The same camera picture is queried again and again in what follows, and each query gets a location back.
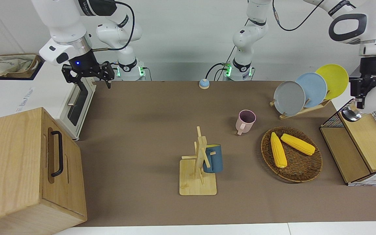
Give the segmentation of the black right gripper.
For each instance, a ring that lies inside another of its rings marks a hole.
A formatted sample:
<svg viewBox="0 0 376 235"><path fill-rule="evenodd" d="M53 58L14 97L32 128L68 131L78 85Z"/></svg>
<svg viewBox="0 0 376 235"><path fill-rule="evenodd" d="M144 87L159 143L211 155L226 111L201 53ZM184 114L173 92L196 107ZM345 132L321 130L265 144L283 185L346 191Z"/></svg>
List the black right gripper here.
<svg viewBox="0 0 376 235"><path fill-rule="evenodd" d="M62 73L67 83L75 83L74 79L83 77L97 77L105 81L108 89L111 88L111 81L115 78L114 69L108 61L95 67L81 70L74 70L71 65L62 65Z"/></svg>

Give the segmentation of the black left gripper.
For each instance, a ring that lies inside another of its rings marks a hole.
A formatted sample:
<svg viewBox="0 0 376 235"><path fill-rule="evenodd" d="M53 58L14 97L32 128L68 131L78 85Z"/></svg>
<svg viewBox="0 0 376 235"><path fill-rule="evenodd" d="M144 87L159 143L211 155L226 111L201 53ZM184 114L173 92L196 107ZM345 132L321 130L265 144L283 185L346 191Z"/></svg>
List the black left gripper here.
<svg viewBox="0 0 376 235"><path fill-rule="evenodd" d="M365 108L367 94L376 87L376 75L350 77L350 95L355 97L354 104L357 109Z"/></svg>

